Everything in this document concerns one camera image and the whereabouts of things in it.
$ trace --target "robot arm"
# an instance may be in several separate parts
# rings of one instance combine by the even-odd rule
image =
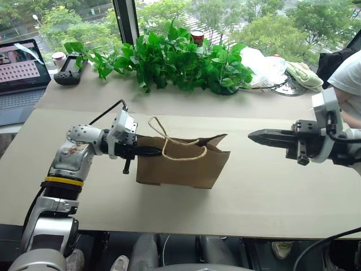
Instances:
[[[361,130],[342,131],[340,107],[333,89],[312,96],[316,121],[297,120],[291,130],[263,129],[248,137],[262,145],[285,148],[286,158],[307,165],[310,160],[354,168],[361,175]]]
[[[65,143],[56,152],[45,181],[25,219],[20,251],[14,270],[65,270],[65,257],[74,248],[78,221],[78,196],[95,155],[108,154],[111,159],[126,159],[123,173],[129,173],[136,155],[158,156],[153,147],[137,146],[137,123],[127,106],[114,119],[110,130],[91,125],[69,128]]]

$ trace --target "laptop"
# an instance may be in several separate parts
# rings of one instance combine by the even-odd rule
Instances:
[[[50,75],[35,40],[0,45],[0,126],[24,123]]]

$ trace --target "laptop keyboard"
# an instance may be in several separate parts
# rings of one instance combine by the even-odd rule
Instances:
[[[33,90],[0,96],[0,109],[36,104],[44,95],[44,92],[45,90]]]

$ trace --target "green leaves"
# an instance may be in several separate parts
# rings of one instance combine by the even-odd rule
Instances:
[[[135,48],[124,43],[109,55],[79,42],[68,42],[65,48],[79,51],[92,61],[102,79],[113,70],[120,74],[136,71],[139,87],[146,93],[152,84],[165,88],[169,81],[183,91],[210,88],[217,94],[236,92],[238,86],[251,82],[252,71],[242,65],[240,57],[245,45],[235,44],[228,50],[223,45],[211,46],[204,39],[203,46],[198,47],[186,29],[174,26],[174,20],[166,24],[165,30],[166,36],[147,31],[137,39]]]

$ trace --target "black bag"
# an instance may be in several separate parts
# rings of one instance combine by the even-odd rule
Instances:
[[[323,80],[322,88],[326,89],[329,86],[327,80],[337,70],[342,62],[348,57],[352,56],[356,51],[351,48],[345,48],[335,53],[321,53],[318,61],[317,75]]]

